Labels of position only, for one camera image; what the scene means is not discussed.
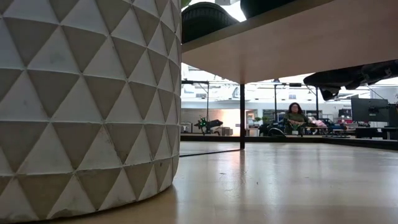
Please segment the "black table frame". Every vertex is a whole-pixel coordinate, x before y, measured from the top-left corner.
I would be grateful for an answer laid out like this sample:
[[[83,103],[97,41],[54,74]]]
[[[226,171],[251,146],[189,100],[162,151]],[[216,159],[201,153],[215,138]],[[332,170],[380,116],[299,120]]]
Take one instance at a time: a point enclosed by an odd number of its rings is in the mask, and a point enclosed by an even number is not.
[[[181,141],[205,141],[205,142],[240,142],[239,136],[202,136],[181,135]],[[245,142],[273,142],[273,143],[314,143],[336,144],[342,146],[367,147],[372,149],[385,149],[398,151],[398,141],[377,139],[353,139],[353,138],[326,138],[321,136],[304,137],[245,137]]]

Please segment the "brown cardboard box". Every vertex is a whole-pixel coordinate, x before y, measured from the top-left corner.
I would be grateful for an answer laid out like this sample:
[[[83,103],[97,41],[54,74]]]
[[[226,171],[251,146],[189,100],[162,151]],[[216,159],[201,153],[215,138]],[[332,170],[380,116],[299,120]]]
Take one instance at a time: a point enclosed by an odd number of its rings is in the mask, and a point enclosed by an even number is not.
[[[230,127],[218,126],[216,127],[213,132],[219,136],[232,136],[233,129]]]

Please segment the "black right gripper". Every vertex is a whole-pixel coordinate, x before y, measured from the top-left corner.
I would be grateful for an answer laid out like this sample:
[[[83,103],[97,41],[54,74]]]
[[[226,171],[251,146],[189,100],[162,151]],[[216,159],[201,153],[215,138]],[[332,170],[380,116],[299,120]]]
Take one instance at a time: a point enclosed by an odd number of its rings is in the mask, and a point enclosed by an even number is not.
[[[340,68],[330,72],[317,72],[303,79],[304,84],[338,91],[343,86],[354,90],[364,82],[362,66]]]

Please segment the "white geometric planter pot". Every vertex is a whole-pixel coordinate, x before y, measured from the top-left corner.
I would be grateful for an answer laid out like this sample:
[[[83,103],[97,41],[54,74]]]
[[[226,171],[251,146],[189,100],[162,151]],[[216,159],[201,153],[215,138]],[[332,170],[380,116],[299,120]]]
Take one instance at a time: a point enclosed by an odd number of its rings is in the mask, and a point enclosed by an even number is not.
[[[181,0],[0,0],[0,224],[153,197],[180,154]]]

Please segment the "person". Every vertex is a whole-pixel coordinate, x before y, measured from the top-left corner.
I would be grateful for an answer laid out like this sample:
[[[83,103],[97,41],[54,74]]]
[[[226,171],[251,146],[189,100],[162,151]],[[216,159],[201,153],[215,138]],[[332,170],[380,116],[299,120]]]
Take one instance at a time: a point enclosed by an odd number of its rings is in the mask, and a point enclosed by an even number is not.
[[[305,134],[305,127],[309,119],[304,115],[300,105],[296,102],[289,105],[289,109],[284,115],[284,133],[292,135],[297,132],[299,135]]]

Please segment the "wooden shelf black metal frame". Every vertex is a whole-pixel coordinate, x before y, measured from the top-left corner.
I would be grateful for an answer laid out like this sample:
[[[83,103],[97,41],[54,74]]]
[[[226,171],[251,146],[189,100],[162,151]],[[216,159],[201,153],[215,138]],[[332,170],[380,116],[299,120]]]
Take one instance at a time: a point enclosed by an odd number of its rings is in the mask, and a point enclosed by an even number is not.
[[[398,59],[398,0],[295,0],[182,46],[240,86]]]

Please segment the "black monitor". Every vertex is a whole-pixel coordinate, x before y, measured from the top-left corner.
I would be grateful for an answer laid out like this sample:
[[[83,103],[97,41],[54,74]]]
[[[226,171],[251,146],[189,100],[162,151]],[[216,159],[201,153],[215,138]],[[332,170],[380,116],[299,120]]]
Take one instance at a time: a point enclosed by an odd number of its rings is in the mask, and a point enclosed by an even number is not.
[[[352,98],[351,112],[353,121],[389,121],[389,104],[383,99]]]
[[[398,127],[398,105],[389,104],[389,126]]]

